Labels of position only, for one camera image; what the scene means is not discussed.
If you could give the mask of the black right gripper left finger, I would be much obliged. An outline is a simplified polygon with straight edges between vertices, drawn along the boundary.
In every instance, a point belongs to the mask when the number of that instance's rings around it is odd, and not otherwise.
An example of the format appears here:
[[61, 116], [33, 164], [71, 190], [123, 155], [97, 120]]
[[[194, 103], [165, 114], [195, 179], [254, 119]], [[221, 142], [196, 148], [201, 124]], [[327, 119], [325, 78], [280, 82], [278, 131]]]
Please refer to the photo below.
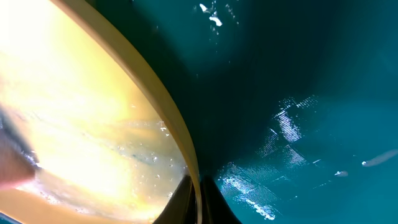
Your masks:
[[196, 224], [197, 206], [192, 179], [186, 175], [153, 224]]

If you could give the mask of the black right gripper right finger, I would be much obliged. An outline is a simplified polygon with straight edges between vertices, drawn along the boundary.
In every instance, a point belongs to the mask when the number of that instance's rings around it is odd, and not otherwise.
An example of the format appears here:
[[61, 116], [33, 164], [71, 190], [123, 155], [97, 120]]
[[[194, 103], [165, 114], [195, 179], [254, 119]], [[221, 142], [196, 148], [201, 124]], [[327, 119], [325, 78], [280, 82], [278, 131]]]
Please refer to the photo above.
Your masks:
[[222, 196], [214, 180], [206, 175], [200, 183], [202, 224], [241, 224]]

